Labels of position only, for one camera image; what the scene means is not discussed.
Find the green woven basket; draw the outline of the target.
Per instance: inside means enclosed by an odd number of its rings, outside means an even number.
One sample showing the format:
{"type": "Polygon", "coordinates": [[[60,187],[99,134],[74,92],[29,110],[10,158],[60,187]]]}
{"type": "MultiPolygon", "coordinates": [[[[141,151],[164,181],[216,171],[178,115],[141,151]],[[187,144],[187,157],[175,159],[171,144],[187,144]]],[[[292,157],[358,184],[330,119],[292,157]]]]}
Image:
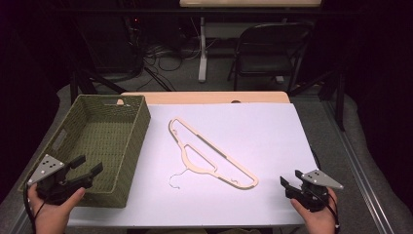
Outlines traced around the green woven basket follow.
{"type": "Polygon", "coordinates": [[[67,164],[84,155],[86,162],[67,174],[83,176],[102,166],[81,202],[83,207],[123,208],[151,120],[143,96],[79,95],[43,147],[35,163],[50,155],[67,164]]]}

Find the beige plastic hanger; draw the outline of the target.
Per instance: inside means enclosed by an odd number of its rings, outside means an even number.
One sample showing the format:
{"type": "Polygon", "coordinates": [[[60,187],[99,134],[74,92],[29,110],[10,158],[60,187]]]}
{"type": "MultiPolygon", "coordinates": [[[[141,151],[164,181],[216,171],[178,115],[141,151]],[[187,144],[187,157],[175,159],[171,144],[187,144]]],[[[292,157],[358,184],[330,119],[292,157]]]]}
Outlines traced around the beige plastic hanger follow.
{"type": "Polygon", "coordinates": [[[247,189],[252,189],[256,187],[259,183],[259,178],[252,173],[250,170],[245,168],[242,164],[240,164],[238,161],[236,161],[233,157],[222,151],[219,147],[217,147],[213,142],[208,140],[206,137],[204,137],[200,132],[195,130],[193,127],[191,127],[189,124],[187,124],[184,120],[181,118],[173,118],[169,121],[169,133],[171,134],[172,138],[174,141],[177,143],[178,148],[181,151],[181,160],[185,166],[186,170],[189,170],[195,174],[199,175],[210,175],[213,176],[237,189],[241,190],[247,190],[247,189]],[[178,136],[178,130],[174,126],[174,124],[180,124],[183,126],[184,129],[189,131],[193,136],[198,138],[200,141],[205,143],[208,147],[210,147],[214,152],[216,152],[218,155],[220,155],[225,161],[229,162],[232,166],[237,168],[239,171],[241,171],[244,175],[246,175],[250,180],[251,183],[249,184],[241,184],[237,180],[228,178],[227,176],[224,176],[218,172],[218,166],[212,162],[208,157],[197,147],[195,147],[192,143],[189,142],[184,142],[182,139],[179,138],[178,136]],[[200,166],[196,166],[189,158],[187,149],[190,148],[194,150],[198,155],[200,155],[209,165],[211,165],[211,169],[205,169],[200,166]]]}

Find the metal floor rail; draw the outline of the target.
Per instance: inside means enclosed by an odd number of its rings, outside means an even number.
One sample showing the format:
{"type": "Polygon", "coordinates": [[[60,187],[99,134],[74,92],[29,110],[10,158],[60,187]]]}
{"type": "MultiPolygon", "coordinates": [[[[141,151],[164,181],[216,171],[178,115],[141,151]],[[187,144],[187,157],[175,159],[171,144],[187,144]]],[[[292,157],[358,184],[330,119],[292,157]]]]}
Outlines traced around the metal floor rail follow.
{"type": "Polygon", "coordinates": [[[357,154],[350,142],[350,139],[345,131],[343,131],[335,120],[335,112],[333,105],[326,101],[322,104],[327,118],[333,125],[333,129],[336,135],[340,138],[340,141],[346,151],[345,156],[350,163],[350,170],[352,171],[353,178],[356,181],[358,190],[364,200],[364,203],[369,210],[369,213],[376,225],[379,234],[394,234],[390,221],[388,220],[383,206],[378,200],[378,197],[368,180],[364,169],[357,157],[357,154]]]}

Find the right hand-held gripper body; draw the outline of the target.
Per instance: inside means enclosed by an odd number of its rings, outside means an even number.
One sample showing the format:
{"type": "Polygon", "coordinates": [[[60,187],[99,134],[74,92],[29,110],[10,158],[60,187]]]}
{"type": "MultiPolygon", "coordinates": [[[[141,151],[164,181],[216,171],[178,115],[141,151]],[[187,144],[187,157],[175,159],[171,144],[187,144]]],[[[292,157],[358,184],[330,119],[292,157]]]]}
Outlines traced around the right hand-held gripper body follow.
{"type": "Polygon", "coordinates": [[[328,205],[328,187],[343,189],[344,186],[321,170],[305,173],[299,188],[285,190],[285,197],[296,199],[310,212],[318,212],[328,205]]]}

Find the black folding chair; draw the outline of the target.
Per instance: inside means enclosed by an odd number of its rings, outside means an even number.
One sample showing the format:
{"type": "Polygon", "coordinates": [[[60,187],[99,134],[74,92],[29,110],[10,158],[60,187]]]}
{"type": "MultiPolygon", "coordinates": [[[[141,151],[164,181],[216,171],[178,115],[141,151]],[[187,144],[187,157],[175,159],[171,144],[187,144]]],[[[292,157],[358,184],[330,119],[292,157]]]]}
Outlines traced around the black folding chair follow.
{"type": "Polygon", "coordinates": [[[227,80],[240,77],[288,77],[289,92],[313,35],[308,22],[262,23],[247,28],[239,37],[227,80]]]}

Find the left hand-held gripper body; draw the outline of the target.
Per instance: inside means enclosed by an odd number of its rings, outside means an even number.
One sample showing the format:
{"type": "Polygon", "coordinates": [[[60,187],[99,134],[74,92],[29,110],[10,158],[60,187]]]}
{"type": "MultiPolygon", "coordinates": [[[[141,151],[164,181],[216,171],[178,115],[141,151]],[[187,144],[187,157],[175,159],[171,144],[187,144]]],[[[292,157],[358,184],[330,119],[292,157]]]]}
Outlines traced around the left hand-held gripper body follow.
{"type": "Polygon", "coordinates": [[[68,163],[63,163],[57,158],[46,154],[29,177],[28,186],[37,184],[38,196],[51,205],[61,205],[79,188],[91,188],[94,179],[80,176],[68,179],[70,169],[68,163]]]}

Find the light wooden table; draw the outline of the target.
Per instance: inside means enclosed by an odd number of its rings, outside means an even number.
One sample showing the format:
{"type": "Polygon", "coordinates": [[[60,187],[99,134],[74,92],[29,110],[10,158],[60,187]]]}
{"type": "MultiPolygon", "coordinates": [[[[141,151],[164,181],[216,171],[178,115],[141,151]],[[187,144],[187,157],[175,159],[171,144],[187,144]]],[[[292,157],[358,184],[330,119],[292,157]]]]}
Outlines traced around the light wooden table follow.
{"type": "Polygon", "coordinates": [[[128,92],[122,96],[145,96],[148,104],[290,103],[285,92],[128,92]]]}

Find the person's right hand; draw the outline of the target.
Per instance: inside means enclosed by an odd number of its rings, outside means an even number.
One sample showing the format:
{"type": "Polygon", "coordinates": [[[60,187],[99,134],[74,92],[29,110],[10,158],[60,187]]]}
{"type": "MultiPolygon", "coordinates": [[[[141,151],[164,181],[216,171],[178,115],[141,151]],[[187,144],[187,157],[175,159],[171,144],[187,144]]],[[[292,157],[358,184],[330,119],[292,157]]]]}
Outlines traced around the person's right hand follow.
{"type": "Polygon", "coordinates": [[[296,199],[291,199],[290,204],[305,221],[309,234],[336,234],[337,196],[333,190],[328,189],[329,205],[322,211],[310,212],[296,199]]]}

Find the white-legged desk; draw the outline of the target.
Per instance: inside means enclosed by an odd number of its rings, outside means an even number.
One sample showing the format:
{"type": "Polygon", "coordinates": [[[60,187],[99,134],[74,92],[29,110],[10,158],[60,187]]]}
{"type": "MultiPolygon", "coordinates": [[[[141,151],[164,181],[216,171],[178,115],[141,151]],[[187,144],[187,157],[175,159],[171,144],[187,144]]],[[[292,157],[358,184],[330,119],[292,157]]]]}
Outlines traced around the white-legged desk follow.
{"type": "MultiPolygon", "coordinates": [[[[318,9],[323,0],[179,0],[181,8],[187,10],[300,10],[318,9]]],[[[199,81],[207,79],[207,38],[237,38],[252,25],[252,20],[206,19],[200,17],[200,66],[199,81]]]]}

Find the black metal stand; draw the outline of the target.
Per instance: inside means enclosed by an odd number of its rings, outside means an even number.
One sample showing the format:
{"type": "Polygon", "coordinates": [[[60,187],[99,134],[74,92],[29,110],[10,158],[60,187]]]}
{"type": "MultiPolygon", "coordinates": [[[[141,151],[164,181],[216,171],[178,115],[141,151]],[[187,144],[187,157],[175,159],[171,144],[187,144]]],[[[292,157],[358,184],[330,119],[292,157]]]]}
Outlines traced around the black metal stand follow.
{"type": "Polygon", "coordinates": [[[339,129],[344,132],[345,81],[345,69],[337,65],[333,69],[321,74],[321,76],[305,83],[303,86],[292,89],[288,92],[288,95],[295,97],[312,88],[316,83],[324,82],[324,85],[319,90],[319,99],[331,100],[333,95],[336,95],[334,120],[339,129]]]}
{"type": "Polygon", "coordinates": [[[96,73],[91,72],[88,69],[73,68],[69,85],[71,103],[74,103],[79,93],[84,95],[97,95],[94,82],[102,84],[117,94],[122,94],[126,91],[124,88],[119,87],[118,85],[96,73]]]}

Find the person's left hand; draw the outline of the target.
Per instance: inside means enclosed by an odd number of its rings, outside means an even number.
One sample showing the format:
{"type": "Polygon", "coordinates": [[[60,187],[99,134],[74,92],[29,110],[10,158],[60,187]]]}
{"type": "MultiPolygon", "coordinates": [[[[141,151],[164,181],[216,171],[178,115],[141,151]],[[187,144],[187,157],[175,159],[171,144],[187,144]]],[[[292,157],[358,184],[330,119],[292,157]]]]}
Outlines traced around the person's left hand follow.
{"type": "Polygon", "coordinates": [[[70,213],[80,203],[86,193],[84,187],[75,191],[63,204],[47,204],[37,194],[37,184],[27,192],[29,213],[34,217],[35,234],[64,234],[70,213]]]}

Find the white table mat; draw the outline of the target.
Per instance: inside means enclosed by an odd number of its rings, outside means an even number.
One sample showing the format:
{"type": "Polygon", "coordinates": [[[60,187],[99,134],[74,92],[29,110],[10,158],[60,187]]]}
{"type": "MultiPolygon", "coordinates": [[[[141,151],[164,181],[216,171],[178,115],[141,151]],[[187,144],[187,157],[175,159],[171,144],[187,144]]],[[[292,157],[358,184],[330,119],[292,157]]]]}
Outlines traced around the white table mat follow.
{"type": "MultiPolygon", "coordinates": [[[[270,227],[302,219],[285,198],[280,177],[297,185],[295,170],[316,163],[297,111],[291,103],[182,104],[150,107],[151,122],[137,162],[131,193],[123,209],[77,208],[72,226],[104,227],[270,227]],[[256,187],[237,189],[211,175],[185,169],[181,151],[169,133],[169,121],[181,118],[259,178],[256,187]]],[[[178,136],[192,143],[241,184],[251,180],[182,125],[178,136]]],[[[194,150],[190,160],[209,165],[194,150]]]]}

